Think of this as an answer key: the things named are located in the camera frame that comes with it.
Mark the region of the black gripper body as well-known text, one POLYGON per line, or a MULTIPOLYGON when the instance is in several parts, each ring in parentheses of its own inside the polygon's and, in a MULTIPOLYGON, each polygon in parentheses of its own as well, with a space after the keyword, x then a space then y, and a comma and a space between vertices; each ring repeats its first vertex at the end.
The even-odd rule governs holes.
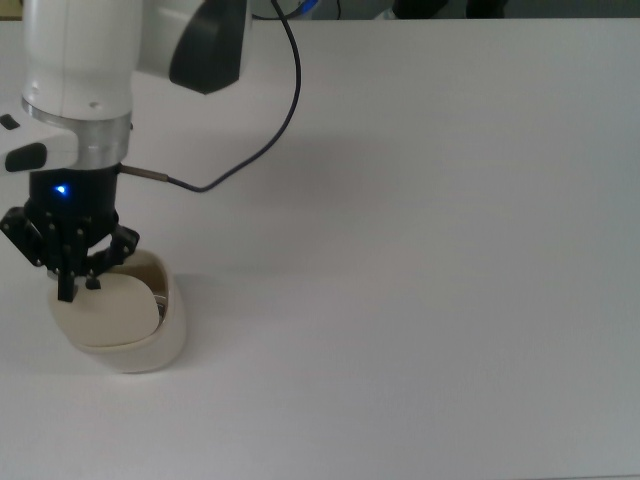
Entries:
POLYGON ((57 169, 29 175, 27 216, 38 228, 52 220, 61 229, 82 228, 88 248, 116 228, 115 210, 118 168, 95 170, 57 169))

